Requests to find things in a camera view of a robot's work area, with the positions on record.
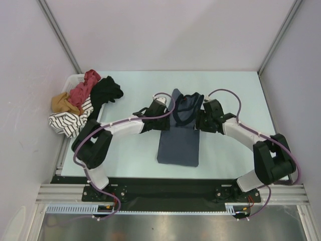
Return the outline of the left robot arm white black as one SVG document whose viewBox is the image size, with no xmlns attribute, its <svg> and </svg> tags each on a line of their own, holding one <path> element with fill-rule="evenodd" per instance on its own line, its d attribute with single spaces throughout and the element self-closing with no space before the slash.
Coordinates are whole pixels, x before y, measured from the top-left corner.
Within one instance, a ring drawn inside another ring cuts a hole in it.
<svg viewBox="0 0 321 241">
<path fill-rule="evenodd" d="M 87 182 L 94 188 L 93 194 L 104 201 L 110 197 L 109 179 L 103 163 L 112 141 L 148 131 L 167 131 L 170 128 L 171 111 L 165 97 L 153 97 L 145 107 L 130 117 L 111 122 L 99 123 L 89 120 L 72 144 L 73 161 L 82 167 Z"/>
</svg>

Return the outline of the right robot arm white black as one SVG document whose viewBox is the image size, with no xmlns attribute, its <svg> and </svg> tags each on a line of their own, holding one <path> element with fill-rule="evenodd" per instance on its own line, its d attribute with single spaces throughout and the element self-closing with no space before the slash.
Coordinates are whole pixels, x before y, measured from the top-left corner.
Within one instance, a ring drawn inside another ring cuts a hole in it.
<svg viewBox="0 0 321 241">
<path fill-rule="evenodd" d="M 204 101 L 203 109 L 196 115 L 195 129 L 226 135 L 252 151 L 254 169 L 235 179 L 230 187 L 230 198 L 235 201 L 244 201 L 251 191 L 273 184 L 297 170 L 285 136 L 266 136 L 241 124 L 236 115 L 225 114 L 216 99 Z"/>
</svg>

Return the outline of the blue grey tank top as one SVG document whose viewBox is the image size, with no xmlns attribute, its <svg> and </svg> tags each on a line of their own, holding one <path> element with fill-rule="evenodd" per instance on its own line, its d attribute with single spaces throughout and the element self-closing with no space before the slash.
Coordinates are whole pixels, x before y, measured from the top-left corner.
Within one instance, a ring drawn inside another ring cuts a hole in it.
<svg viewBox="0 0 321 241">
<path fill-rule="evenodd" d="M 172 97 L 170 108 L 174 111 L 170 115 L 170 129 L 160 134 L 156 159 L 161 164 L 197 167 L 200 131 L 195 129 L 195 123 L 204 96 L 197 92 L 184 95 L 176 88 Z"/>
</svg>

